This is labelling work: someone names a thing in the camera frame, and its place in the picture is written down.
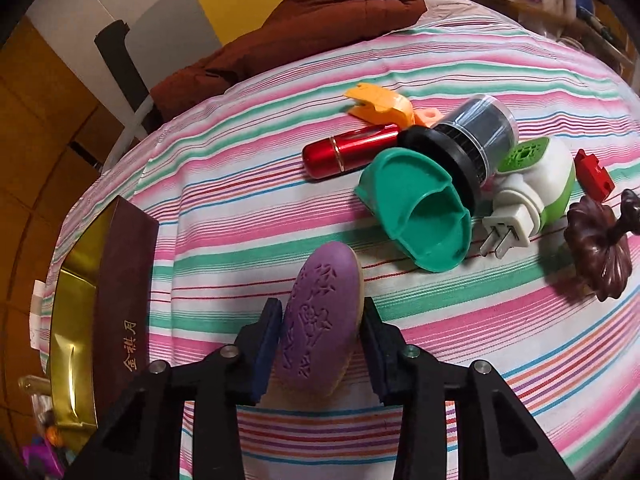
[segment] brown blanket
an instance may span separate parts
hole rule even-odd
[[[264,25],[151,89],[165,121],[272,68],[410,27],[424,0],[284,0]]]

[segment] transparent container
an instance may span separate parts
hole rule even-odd
[[[481,186],[518,143],[513,114],[490,95],[472,97],[432,129],[446,134],[462,148],[473,162]]]

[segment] metal screw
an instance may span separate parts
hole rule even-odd
[[[491,365],[487,361],[482,361],[482,359],[474,363],[474,368],[476,372],[482,375],[487,375],[492,370]]]
[[[162,359],[158,359],[158,361],[153,361],[149,365],[149,371],[153,374],[161,374],[167,368],[169,363],[167,361],[162,361]]]
[[[402,355],[414,359],[420,355],[420,347],[416,345],[407,345],[402,349]]]
[[[226,359],[231,359],[240,355],[240,350],[236,345],[226,345],[220,349],[220,355]]]

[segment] peach plastic piece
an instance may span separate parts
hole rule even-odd
[[[443,118],[444,115],[441,114],[437,108],[419,108],[418,110],[414,110],[414,123],[420,126],[426,126],[427,128],[431,128]]]
[[[397,92],[371,83],[358,83],[344,93],[358,104],[349,113],[371,124],[397,124],[401,129],[414,124],[411,101]]]

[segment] purple oval object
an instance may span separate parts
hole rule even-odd
[[[282,323],[275,372],[286,385],[330,395],[340,383],[362,320],[364,281],[348,245],[329,242],[303,265]]]

